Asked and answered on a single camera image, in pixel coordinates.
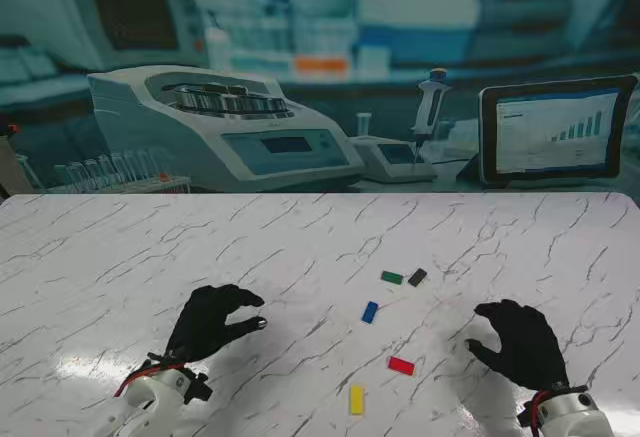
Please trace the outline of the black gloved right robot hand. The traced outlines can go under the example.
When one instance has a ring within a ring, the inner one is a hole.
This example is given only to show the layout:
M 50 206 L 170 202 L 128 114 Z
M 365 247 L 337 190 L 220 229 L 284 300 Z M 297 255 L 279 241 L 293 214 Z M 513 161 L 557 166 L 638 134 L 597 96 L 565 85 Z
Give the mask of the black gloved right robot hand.
M 489 321 L 501 343 L 501 349 L 493 351 L 476 339 L 466 340 L 467 350 L 478 361 L 514 384 L 533 391 L 554 391 L 569 386 L 558 339 L 544 314 L 509 299 L 481 303 L 474 312 Z

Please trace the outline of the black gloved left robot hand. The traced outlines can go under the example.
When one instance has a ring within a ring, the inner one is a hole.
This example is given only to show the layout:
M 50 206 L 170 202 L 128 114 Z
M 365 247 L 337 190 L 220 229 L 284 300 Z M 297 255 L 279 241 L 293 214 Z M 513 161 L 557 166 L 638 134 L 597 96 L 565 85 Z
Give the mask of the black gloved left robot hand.
M 229 315 L 242 307 L 259 308 L 264 300 L 234 284 L 195 289 L 185 303 L 165 347 L 165 356 L 191 363 L 204 360 L 226 345 L 263 329 L 261 316 L 227 324 Z

